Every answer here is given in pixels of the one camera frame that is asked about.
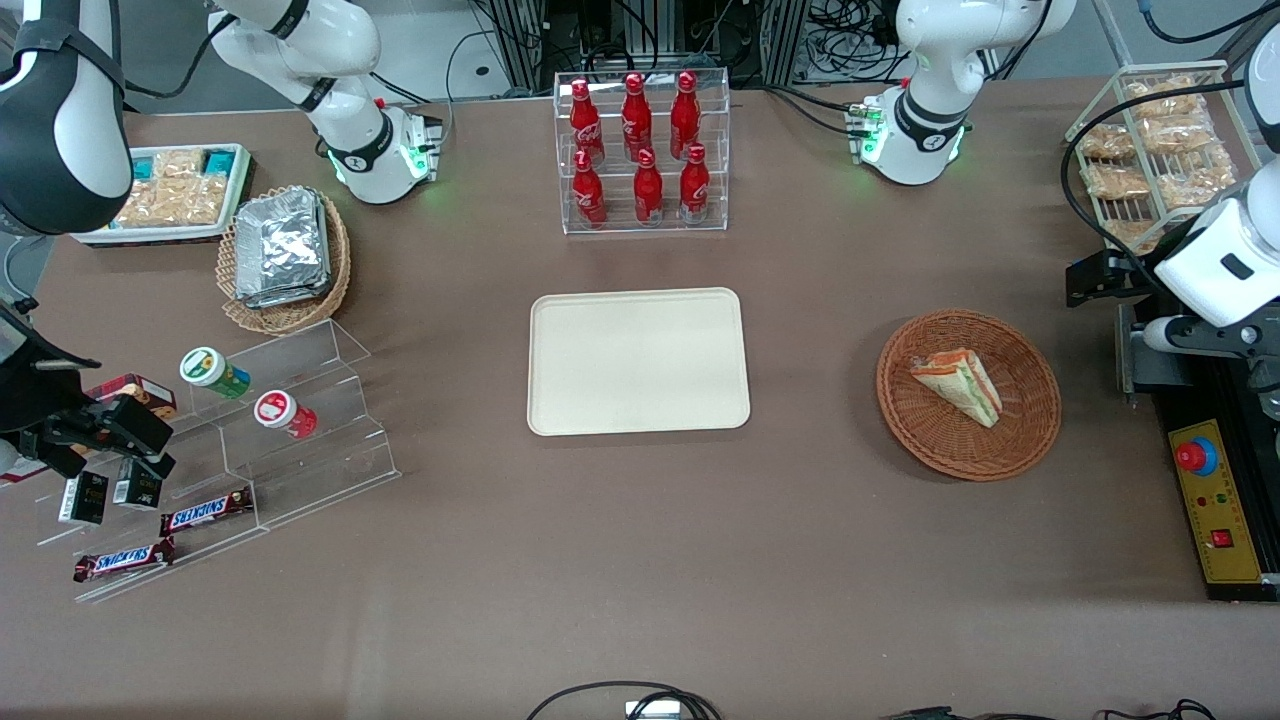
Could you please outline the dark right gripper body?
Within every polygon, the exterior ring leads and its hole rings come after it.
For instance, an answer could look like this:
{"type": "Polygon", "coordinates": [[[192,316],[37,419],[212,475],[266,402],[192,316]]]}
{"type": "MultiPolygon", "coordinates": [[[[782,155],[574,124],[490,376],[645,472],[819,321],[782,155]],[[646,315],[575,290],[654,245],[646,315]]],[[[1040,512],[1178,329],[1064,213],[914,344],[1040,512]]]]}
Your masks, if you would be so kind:
{"type": "Polygon", "coordinates": [[[20,313],[32,302],[3,304],[1,432],[3,471],[23,461],[38,462],[56,473],[79,473],[86,459],[49,434],[67,418],[74,430],[84,429],[81,373],[97,369],[96,359],[81,357],[49,342],[20,313]]]}

